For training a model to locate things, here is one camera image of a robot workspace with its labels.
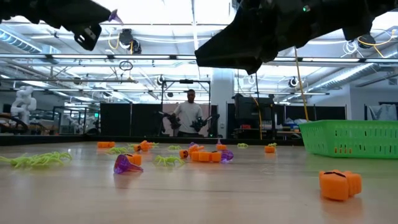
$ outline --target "ceiling pipe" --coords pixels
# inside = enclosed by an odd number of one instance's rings
[[[396,58],[398,56],[398,45],[394,44],[392,47],[383,50],[381,53],[384,56],[383,58]],[[353,68],[344,68],[308,86],[307,88],[305,88],[305,91],[314,92],[320,90],[331,90],[333,88],[343,86],[347,83],[353,82],[368,75],[380,72],[381,70],[382,67],[378,63],[366,63]],[[285,98],[283,101],[291,100],[296,97],[299,96],[290,96]]]

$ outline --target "white humanoid robot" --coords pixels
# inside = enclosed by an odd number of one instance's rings
[[[36,110],[37,102],[32,97],[33,87],[21,86],[17,91],[17,98],[11,105],[11,116],[18,117],[26,125],[29,125],[29,115]]]

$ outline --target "white wall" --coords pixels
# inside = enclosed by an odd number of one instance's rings
[[[350,89],[349,85],[345,85],[340,90],[329,90],[330,95],[313,96],[307,104],[309,106],[347,106],[347,119],[351,119]]]
[[[377,106],[379,102],[398,102],[398,90],[351,88],[352,119],[364,120],[364,105]]]

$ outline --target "man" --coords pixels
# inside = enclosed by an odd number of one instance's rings
[[[188,101],[185,101],[177,106],[172,116],[180,118],[181,127],[177,134],[178,137],[197,137],[198,133],[193,127],[192,122],[202,117],[201,108],[195,100],[195,90],[188,90]]]

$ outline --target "white t-shirt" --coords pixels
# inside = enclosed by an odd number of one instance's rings
[[[193,127],[190,127],[193,121],[202,117],[201,108],[197,103],[189,103],[188,101],[180,103],[174,113],[180,118],[179,131],[197,133]]]

